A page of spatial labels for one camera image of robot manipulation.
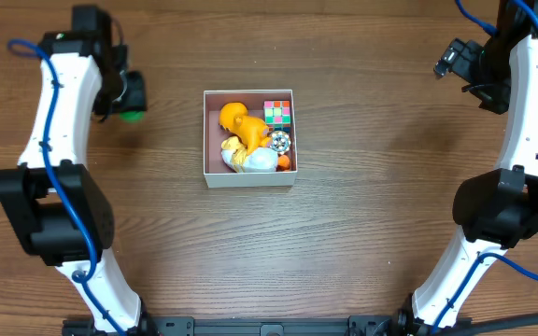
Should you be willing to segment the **white plush duck toy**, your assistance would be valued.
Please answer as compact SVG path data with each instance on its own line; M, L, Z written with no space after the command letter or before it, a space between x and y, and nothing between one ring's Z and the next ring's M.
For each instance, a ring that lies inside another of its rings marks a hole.
M258 147L251 155L237 136L229 137L221 144L221 157L224 163L236 173L273 173L291 169L290 157L285 153L278 155L269 148Z

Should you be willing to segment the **orange dinosaur figure toy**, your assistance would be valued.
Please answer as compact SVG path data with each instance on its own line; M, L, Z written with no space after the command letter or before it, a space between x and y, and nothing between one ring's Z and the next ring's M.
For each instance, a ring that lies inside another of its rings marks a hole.
M240 138L251 155L258 147L265 147L270 141L269 127L257 117L250 116L242 103L228 103L219 112L219 126Z

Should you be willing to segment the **white box pink interior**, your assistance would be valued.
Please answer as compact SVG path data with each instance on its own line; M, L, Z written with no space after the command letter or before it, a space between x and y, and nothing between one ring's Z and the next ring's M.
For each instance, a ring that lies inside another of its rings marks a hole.
M219 126L219 112L228 103L239 102L246 106L248 114L263 119L264 101L290 101L291 146L287 155L291 169L273 173L236 173L221 157L221 144L229 137L236 136ZM298 173L298 157L295 133L293 91L291 90L231 90L205 91L203 98L203 163L204 176L210 188L291 186Z

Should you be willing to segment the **green round wheel toy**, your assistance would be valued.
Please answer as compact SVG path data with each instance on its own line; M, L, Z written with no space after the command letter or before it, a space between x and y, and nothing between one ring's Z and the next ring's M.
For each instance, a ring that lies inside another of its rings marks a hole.
M124 122L137 123L145 117L145 111L125 111L119 113L119 117Z

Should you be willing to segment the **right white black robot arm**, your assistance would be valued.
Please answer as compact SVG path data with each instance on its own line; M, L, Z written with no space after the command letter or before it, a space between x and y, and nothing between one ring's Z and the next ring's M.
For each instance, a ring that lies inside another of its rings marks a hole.
M463 181L456 230L427 280L392 318L394 335L470 335L538 324L538 314L471 325L460 308L496 261L538 233L538 0L503 1L485 44L453 40L436 63L455 74L482 109L507 117L494 168Z

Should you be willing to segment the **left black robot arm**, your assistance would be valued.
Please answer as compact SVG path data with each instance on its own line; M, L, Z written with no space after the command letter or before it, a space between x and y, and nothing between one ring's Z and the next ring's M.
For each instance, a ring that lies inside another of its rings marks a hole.
M92 116L136 119L147 109L142 75L108 28L46 33L10 51L40 61L42 88L29 142L13 169L0 170L0 203L26 254L73 283L92 322L67 322L65 335L155 335L140 296L111 249L114 216L86 154Z

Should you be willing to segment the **multicoloured puzzle cube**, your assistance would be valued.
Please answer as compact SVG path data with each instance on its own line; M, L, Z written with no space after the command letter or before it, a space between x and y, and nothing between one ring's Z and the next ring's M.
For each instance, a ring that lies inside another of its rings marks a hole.
M264 101L263 119L270 132L291 130L291 107L290 101Z

